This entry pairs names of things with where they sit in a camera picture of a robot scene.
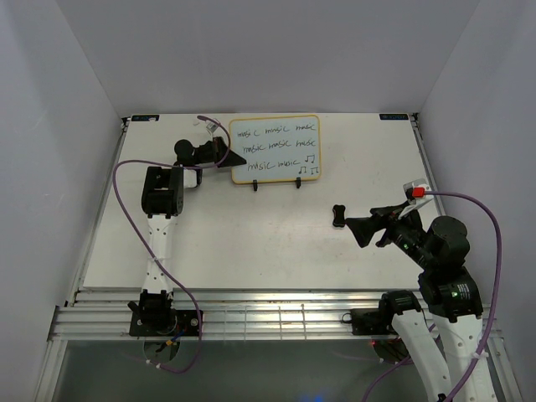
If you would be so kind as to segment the blue label sticker right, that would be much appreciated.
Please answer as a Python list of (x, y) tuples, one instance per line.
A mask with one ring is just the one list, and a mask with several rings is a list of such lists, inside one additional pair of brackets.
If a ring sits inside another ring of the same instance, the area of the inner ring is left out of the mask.
[(407, 114), (399, 113), (380, 113), (379, 119), (381, 121), (408, 121), (409, 116)]

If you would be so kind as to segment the blue label sticker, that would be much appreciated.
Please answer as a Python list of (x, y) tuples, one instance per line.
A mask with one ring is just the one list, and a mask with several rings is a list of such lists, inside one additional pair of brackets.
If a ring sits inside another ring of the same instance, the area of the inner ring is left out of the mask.
[(408, 121), (409, 116), (407, 114), (399, 113), (380, 113), (379, 119), (381, 121)]
[(159, 115), (133, 115), (131, 117), (132, 122), (154, 122), (159, 121)]

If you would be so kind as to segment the blue label sticker left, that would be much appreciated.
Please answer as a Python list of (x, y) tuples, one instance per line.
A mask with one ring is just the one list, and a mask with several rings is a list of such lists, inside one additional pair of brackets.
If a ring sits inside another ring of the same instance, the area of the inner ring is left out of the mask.
[(154, 122), (159, 121), (159, 115), (133, 115), (131, 117), (132, 122)]

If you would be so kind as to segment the black metal whiteboard stand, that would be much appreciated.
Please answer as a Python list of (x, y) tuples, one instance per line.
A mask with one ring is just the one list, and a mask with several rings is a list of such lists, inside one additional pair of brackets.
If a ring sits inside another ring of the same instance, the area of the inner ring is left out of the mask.
[(254, 192), (257, 192), (260, 187), (275, 187), (275, 186), (292, 186), (299, 189), (302, 186), (302, 178), (296, 177), (291, 180), (276, 180), (276, 181), (260, 181), (254, 179), (251, 182), (251, 186)]

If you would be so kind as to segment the yellow framed whiteboard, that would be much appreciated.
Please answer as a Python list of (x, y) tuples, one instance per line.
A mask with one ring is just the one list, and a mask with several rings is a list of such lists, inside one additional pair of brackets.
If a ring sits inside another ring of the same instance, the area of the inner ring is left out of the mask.
[(313, 181), (322, 175), (316, 115), (234, 119), (229, 134), (231, 150), (245, 160), (231, 170), (236, 184)]

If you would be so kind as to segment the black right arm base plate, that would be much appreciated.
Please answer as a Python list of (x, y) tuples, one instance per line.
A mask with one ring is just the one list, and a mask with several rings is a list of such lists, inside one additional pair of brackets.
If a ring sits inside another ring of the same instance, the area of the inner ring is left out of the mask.
[(379, 309), (351, 309), (345, 312), (340, 322), (351, 327), (354, 336), (395, 335), (389, 316)]

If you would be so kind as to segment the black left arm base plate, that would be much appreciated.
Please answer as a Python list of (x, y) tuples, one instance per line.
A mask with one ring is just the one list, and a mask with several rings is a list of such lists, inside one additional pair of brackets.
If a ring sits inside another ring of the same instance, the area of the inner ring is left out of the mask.
[(165, 313), (132, 313), (128, 335), (131, 337), (172, 338), (179, 333), (183, 337), (198, 337), (202, 329), (203, 312), (171, 309)]

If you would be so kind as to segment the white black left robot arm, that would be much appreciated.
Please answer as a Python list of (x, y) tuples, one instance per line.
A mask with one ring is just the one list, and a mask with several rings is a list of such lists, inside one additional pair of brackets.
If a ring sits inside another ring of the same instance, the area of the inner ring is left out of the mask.
[(177, 159), (171, 167), (147, 168), (142, 188), (141, 208), (147, 217), (147, 244), (151, 252), (139, 301), (128, 304), (135, 319), (131, 331), (134, 336), (143, 331), (150, 336), (174, 338), (181, 332), (198, 335), (197, 313), (182, 314), (173, 308), (175, 282), (161, 267), (173, 258), (172, 242), (178, 216), (183, 212), (184, 190), (201, 184), (203, 166), (231, 168), (246, 164), (223, 137), (213, 137), (198, 147), (188, 140), (179, 140), (174, 151)]

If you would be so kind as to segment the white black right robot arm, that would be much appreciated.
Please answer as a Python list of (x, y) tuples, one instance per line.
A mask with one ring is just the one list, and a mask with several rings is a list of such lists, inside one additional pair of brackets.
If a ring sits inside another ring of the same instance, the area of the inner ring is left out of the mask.
[(470, 250), (466, 226), (439, 216), (424, 229), (417, 209), (403, 203), (372, 209), (367, 229), (360, 223), (353, 227), (361, 245), (376, 232), (382, 234), (378, 247), (395, 245), (422, 269), (420, 294), (440, 338), (432, 337), (411, 291), (383, 294), (378, 320), (402, 339), (428, 400), (496, 400), (484, 351), (492, 318), (483, 315), (480, 291), (465, 267)]

